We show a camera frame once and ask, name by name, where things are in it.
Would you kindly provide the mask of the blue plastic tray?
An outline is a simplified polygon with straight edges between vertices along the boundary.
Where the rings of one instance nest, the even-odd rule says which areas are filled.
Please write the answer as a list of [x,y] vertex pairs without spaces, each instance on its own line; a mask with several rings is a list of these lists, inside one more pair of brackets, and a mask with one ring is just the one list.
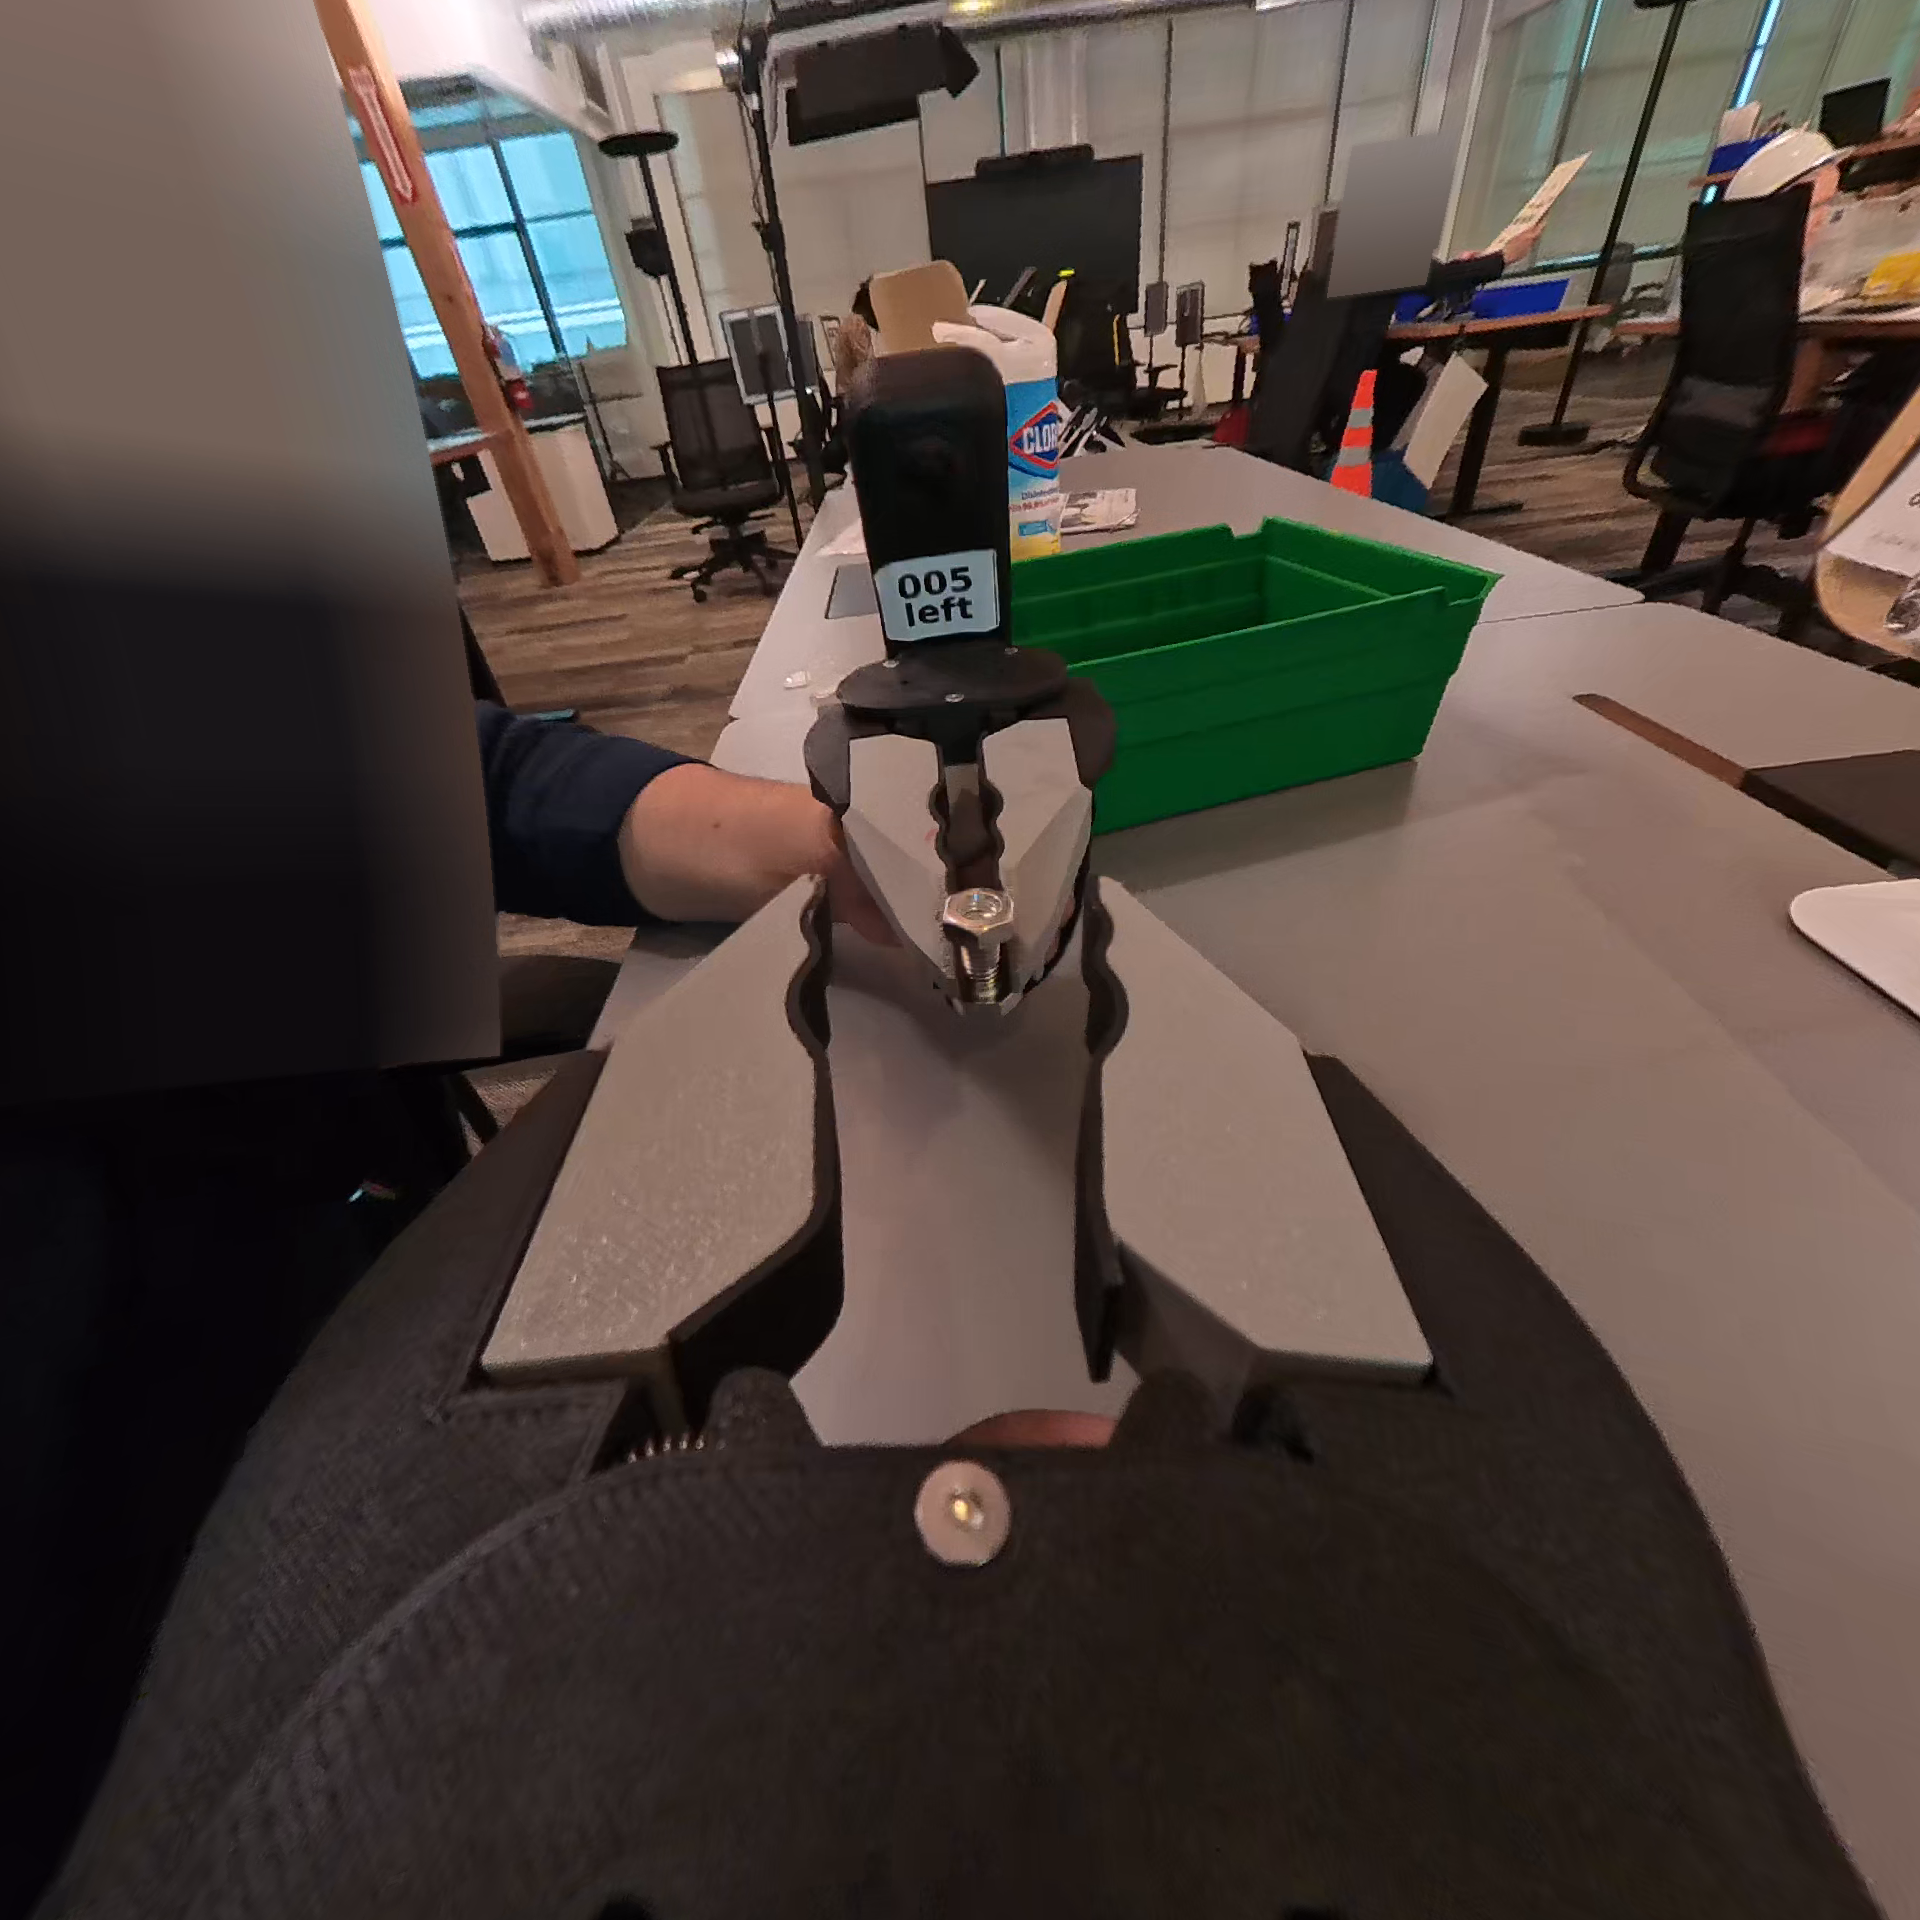
[[1395,306],[1395,328],[1421,325],[1493,325],[1558,314],[1571,297],[1571,277],[1497,277],[1472,289],[1464,300],[1427,300],[1407,295]]

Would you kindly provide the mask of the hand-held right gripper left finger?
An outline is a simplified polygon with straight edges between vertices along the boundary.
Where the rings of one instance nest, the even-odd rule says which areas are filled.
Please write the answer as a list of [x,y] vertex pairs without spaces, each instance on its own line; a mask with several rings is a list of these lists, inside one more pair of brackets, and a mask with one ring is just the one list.
[[626,1382],[701,1420],[792,1379],[846,1299],[828,898],[800,878],[611,1045],[483,1348],[498,1386]]

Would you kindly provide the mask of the wooden top desk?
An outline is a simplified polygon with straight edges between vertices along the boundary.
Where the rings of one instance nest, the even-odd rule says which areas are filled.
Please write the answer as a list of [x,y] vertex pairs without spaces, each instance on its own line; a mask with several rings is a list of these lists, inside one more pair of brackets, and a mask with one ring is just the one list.
[[1572,305],[1555,314],[1506,314],[1506,316],[1465,316],[1465,319],[1427,319],[1427,325],[1392,325],[1383,330],[1387,342],[1404,349],[1486,349],[1482,361],[1482,397],[1465,419],[1465,436],[1460,445],[1460,465],[1452,482],[1452,498],[1442,510],[1434,510],[1435,521],[1464,524],[1476,517],[1506,517],[1514,513],[1514,500],[1497,500],[1488,505],[1476,505],[1482,460],[1488,453],[1501,381],[1507,368],[1507,355],[1514,349],[1568,349],[1583,342],[1586,328],[1595,319],[1612,319],[1616,305]]

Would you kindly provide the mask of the black high-back chair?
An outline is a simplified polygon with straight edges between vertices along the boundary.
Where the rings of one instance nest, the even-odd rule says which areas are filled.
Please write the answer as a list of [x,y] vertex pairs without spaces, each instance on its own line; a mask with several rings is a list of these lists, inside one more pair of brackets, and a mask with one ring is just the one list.
[[1297,474],[1319,474],[1340,447],[1359,375],[1374,368],[1400,295],[1330,297],[1305,270],[1282,330],[1260,349],[1245,451]]

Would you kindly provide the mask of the white hard hat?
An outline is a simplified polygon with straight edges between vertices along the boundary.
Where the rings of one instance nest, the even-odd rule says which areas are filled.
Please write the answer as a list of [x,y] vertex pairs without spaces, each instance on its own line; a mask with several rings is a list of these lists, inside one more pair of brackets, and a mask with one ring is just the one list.
[[1837,194],[1837,169],[1850,148],[1834,148],[1823,131],[1795,128],[1769,137],[1750,153],[1724,187],[1724,203],[1769,200],[1795,187],[1812,187],[1812,205]]

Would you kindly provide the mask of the black studio softbox light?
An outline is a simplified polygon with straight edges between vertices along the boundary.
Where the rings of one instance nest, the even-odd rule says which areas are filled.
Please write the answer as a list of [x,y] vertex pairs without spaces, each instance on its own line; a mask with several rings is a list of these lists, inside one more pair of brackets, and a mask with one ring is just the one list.
[[809,148],[913,123],[928,94],[961,98],[977,74],[980,64],[968,47],[929,19],[815,42],[792,56],[783,90],[783,137],[791,148]]

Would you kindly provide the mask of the tan cardboard piece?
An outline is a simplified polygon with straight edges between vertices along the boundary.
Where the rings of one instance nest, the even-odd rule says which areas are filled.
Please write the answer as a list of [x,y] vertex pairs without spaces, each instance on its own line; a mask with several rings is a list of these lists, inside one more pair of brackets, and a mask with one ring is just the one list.
[[967,286],[944,257],[872,276],[866,290],[878,355],[935,349],[941,347],[936,328],[974,328]]

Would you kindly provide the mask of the black floor stand pole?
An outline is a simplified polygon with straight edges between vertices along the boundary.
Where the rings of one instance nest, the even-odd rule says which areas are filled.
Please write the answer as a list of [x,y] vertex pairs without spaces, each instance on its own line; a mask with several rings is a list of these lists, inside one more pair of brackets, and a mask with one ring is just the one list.
[[[1648,131],[1653,131],[1653,118],[1654,118],[1660,98],[1663,98],[1663,90],[1667,83],[1667,64],[1673,64],[1673,54],[1675,54],[1675,41],[1679,41],[1681,19],[1687,15],[1687,3],[1631,3],[1631,8],[1640,15],[1666,15],[1667,24],[1666,24],[1666,34],[1663,34],[1654,64],[1653,64],[1653,74],[1648,74],[1646,91],[1643,91],[1643,107],[1640,107],[1640,120],[1635,120],[1635,131],[1631,131],[1625,162],[1623,162],[1623,169],[1620,169],[1620,190],[1616,190],[1616,203],[1612,203],[1612,213],[1608,213],[1608,226],[1605,226],[1605,236],[1604,236],[1604,242],[1595,249],[1595,270],[1592,270],[1592,286],[1590,286],[1590,295],[1586,295],[1586,306],[1595,306],[1601,316],[1608,312],[1605,289],[1608,289],[1608,276],[1612,276],[1612,264],[1616,264],[1616,249],[1620,249],[1623,222],[1625,222],[1630,200],[1631,200],[1631,190],[1635,190],[1635,181],[1640,181],[1640,166],[1643,166],[1646,140],[1648,140]],[[1565,365],[1565,378],[1558,385],[1555,412],[1545,423],[1533,423],[1533,424],[1529,424],[1529,428],[1517,433],[1517,445],[1521,447],[1530,447],[1530,451],[1571,451],[1571,447],[1576,447],[1576,445],[1586,440],[1590,428],[1586,428],[1586,423],[1572,423],[1571,419],[1571,399],[1572,399],[1572,388],[1576,388],[1579,365],[1586,361],[1586,339],[1590,339],[1592,325],[1595,325],[1592,314],[1586,319],[1576,319],[1572,325],[1572,330],[1571,330],[1571,355],[1568,355],[1568,365]]]

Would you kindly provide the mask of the person's left forearm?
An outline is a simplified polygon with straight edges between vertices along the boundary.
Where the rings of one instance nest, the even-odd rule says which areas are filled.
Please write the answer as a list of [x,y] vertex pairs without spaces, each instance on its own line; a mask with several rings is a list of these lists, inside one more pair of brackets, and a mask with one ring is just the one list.
[[473,705],[495,910],[586,928],[742,926],[835,866],[809,792],[585,726]]

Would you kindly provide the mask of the dark flat board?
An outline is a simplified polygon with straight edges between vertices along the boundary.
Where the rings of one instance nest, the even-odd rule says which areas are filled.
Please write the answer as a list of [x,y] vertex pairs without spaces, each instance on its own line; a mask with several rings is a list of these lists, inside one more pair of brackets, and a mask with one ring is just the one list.
[[1837,849],[1915,878],[1913,749],[1752,768],[1741,792]]

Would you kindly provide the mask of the white cabinet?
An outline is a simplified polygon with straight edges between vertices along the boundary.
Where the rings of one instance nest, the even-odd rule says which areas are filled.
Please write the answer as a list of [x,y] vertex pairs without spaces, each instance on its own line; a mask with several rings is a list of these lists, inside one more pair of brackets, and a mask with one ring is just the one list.
[[[579,556],[611,548],[621,539],[621,528],[586,433],[586,414],[536,419],[528,423],[528,440],[536,445],[542,482],[571,548]],[[487,494],[468,498],[468,513],[477,527],[487,563],[528,563],[528,547],[506,500],[494,451],[479,451],[477,468],[487,477]]]

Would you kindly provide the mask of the white lamp base plate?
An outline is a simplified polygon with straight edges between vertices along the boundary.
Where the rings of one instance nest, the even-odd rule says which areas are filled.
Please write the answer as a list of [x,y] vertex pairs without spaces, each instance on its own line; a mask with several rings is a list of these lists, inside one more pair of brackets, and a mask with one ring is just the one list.
[[1915,893],[1915,878],[1810,889],[1788,901],[1788,926],[1915,1018]]

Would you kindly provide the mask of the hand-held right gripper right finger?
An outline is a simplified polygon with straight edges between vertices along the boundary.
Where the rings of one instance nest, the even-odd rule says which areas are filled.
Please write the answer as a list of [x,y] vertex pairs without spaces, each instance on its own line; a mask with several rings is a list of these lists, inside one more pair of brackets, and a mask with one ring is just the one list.
[[1075,1323],[1088,1374],[1418,1387],[1434,1351],[1299,1039],[1132,893],[1084,901]]

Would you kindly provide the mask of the person's left hand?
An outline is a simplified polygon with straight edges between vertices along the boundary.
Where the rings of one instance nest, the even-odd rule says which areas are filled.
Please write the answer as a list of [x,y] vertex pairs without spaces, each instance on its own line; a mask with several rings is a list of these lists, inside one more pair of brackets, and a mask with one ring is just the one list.
[[805,860],[809,871],[815,871],[828,893],[835,926],[855,931],[875,946],[902,945],[866,878],[855,871],[843,821],[821,800],[813,800],[813,852]]

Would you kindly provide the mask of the green plastic bin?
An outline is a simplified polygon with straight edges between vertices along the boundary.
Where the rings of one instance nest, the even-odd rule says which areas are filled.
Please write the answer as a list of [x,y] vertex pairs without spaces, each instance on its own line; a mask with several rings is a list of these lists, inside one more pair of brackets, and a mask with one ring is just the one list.
[[1112,709],[1092,834],[1412,761],[1495,572],[1263,521],[1011,570],[1015,639]]

